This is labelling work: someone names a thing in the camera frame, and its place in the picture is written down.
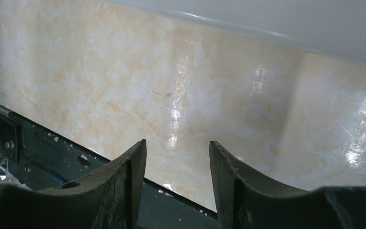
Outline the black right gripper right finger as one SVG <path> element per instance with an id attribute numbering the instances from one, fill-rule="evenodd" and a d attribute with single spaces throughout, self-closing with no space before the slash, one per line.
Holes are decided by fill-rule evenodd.
<path id="1" fill-rule="evenodd" d="M 222 229 L 366 229 L 366 186 L 299 189 L 257 171 L 216 141 L 209 158 Z"/>

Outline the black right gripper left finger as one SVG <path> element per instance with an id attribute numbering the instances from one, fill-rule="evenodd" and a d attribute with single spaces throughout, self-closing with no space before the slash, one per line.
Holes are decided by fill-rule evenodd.
<path id="1" fill-rule="evenodd" d="M 59 187 L 0 184 L 0 229 L 134 229 L 146 168 L 146 141 Z"/>

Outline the white perforated plastic basket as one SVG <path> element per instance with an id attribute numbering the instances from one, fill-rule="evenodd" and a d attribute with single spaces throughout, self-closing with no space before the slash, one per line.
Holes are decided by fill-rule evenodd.
<path id="1" fill-rule="evenodd" d="M 366 0 L 116 0 L 114 4 L 366 64 Z"/>

